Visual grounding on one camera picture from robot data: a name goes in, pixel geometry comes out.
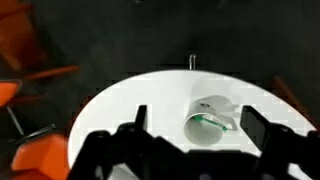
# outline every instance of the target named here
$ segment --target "chair leg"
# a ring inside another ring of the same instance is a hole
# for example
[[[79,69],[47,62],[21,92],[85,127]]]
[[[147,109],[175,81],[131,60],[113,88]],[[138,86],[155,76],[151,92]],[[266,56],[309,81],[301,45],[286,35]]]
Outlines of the chair leg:
[[[49,126],[46,126],[42,129],[39,129],[38,131],[36,132],[33,132],[31,134],[28,134],[27,136],[24,136],[23,138],[19,139],[16,144],[22,144],[26,141],[31,141],[31,140],[34,140],[38,137],[41,137],[49,132],[51,132],[52,130],[54,130],[56,128],[56,125],[55,124],[50,124]]]
[[[16,117],[16,115],[14,114],[14,112],[12,111],[11,107],[10,106],[7,106],[7,111],[9,112],[9,115],[14,123],[14,125],[16,126],[16,128],[18,129],[19,133],[21,136],[24,136],[24,131]]]
[[[25,95],[25,96],[13,98],[11,101],[9,101],[8,105],[35,102],[42,98],[43,98],[43,95]]]
[[[66,67],[60,67],[60,68],[55,68],[51,70],[46,70],[46,71],[41,71],[38,73],[34,74],[29,74],[24,77],[25,80],[36,80],[36,79],[41,79],[41,78],[47,78],[47,77],[52,77],[55,75],[60,75],[60,74],[65,74],[65,73],[70,73],[73,71],[78,71],[80,69],[79,66],[66,66]]]

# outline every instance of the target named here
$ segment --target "white round table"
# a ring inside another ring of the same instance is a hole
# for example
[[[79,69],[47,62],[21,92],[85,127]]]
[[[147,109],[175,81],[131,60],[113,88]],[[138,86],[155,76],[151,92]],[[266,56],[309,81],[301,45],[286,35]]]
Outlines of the white round table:
[[[191,144],[183,134],[183,123],[194,86],[200,86],[203,97],[219,95],[239,105],[251,105],[269,121],[284,124],[296,133],[306,135],[314,127],[290,105],[273,94],[247,82],[216,73],[171,70],[142,74],[123,80],[102,91],[82,110],[71,130],[68,161],[72,167],[86,136],[96,130],[114,134],[118,126],[133,122],[139,105],[148,106],[147,131],[162,136],[183,151],[190,149],[240,149],[260,155],[260,151],[240,128],[240,116],[232,117],[238,131],[226,134],[210,147]],[[290,166],[290,174],[308,179],[300,169]]]

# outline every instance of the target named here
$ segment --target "paper cup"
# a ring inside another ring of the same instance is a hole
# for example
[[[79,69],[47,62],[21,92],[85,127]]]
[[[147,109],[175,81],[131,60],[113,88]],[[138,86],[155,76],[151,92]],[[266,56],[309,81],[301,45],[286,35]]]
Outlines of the paper cup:
[[[217,143],[223,134],[221,127],[214,126],[206,121],[196,121],[194,116],[200,115],[208,120],[221,123],[217,112],[203,99],[191,103],[184,124],[184,134],[187,139],[199,146],[210,146]]]
[[[238,130],[237,125],[232,117],[235,115],[235,109],[239,105],[234,105],[229,99],[219,95],[211,95],[202,97],[195,102],[208,104],[212,109],[211,114],[215,115],[219,119],[220,123],[228,128],[228,130]]]

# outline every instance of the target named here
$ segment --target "floor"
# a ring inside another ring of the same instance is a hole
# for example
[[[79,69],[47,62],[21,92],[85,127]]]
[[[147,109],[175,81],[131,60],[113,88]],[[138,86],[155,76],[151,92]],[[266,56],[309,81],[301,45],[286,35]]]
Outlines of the floor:
[[[27,1],[35,5],[35,28],[50,61],[81,67],[49,83],[26,85],[45,94],[41,102],[17,107],[28,131],[50,123],[62,129],[88,96],[136,74],[186,69],[191,53],[199,70],[263,88],[280,75],[320,118],[317,0]],[[17,136],[5,129],[3,137]]]

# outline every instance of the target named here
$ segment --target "table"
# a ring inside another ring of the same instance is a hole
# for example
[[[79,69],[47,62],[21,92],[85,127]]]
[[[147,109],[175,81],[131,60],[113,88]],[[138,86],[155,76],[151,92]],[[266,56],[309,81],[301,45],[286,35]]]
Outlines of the table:
[[[163,136],[183,151],[202,149],[191,144],[183,135],[183,122],[188,111],[193,87],[200,86],[203,97],[220,95],[239,105],[251,105],[271,122],[281,123],[300,135],[314,127],[290,105],[257,86],[221,74],[170,70],[142,74],[112,85],[91,100],[77,117],[68,144],[68,161],[72,166],[86,138],[95,130],[105,129],[114,134],[118,125],[133,122],[138,106],[148,105],[147,131],[153,136]],[[240,116],[233,117],[238,127]],[[205,149],[240,149],[260,155],[245,132],[226,134],[218,144]],[[297,166],[290,173],[307,179]]]

